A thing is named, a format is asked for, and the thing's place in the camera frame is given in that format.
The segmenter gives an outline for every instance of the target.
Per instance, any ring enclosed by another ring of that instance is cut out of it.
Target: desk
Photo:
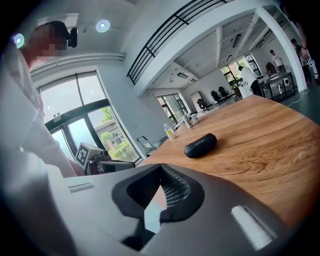
[[[199,159],[185,145],[212,133],[214,151]],[[199,118],[167,140],[143,165],[168,163],[234,182],[289,226],[310,211],[320,187],[320,126],[275,101],[252,95]]]

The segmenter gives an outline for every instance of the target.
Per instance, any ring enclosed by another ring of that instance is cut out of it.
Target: black metal railing
[[[135,58],[128,74],[136,84],[161,49],[181,30],[200,16],[233,0],[192,0],[172,14],[150,37]]]

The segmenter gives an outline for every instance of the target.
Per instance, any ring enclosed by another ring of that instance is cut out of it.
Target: ceiling
[[[267,7],[266,10],[275,17],[281,27],[288,23],[287,19],[275,6]],[[220,41],[216,30],[212,34],[202,38],[174,60],[174,67],[178,65],[189,74],[187,79],[179,83],[173,83],[172,81],[177,79],[177,74],[172,72],[173,65],[170,65],[170,67],[152,83],[148,90],[185,88],[192,84],[192,78],[196,78],[195,80],[201,79],[216,68],[221,68],[227,63],[234,61],[236,57],[240,57],[249,52],[251,48],[255,47],[261,40],[273,38],[273,33],[269,31],[265,22],[253,12],[223,24],[220,31],[222,33]],[[241,34],[241,37],[235,48],[233,48],[236,36],[239,34]],[[219,43],[221,50],[220,57],[218,58],[217,49]]]
[[[26,39],[37,27],[39,19],[77,15],[74,21],[78,28],[78,46],[68,48],[68,55],[83,52],[120,53],[122,38],[128,23],[137,9],[148,0],[46,0],[20,25],[17,33]],[[108,20],[110,29],[96,31],[96,23]]]

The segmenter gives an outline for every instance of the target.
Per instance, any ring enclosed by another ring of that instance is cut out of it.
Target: plastic bottle
[[[165,130],[165,133],[166,133],[166,135],[168,135],[170,140],[175,138],[175,132],[169,125],[164,124],[164,130]]]

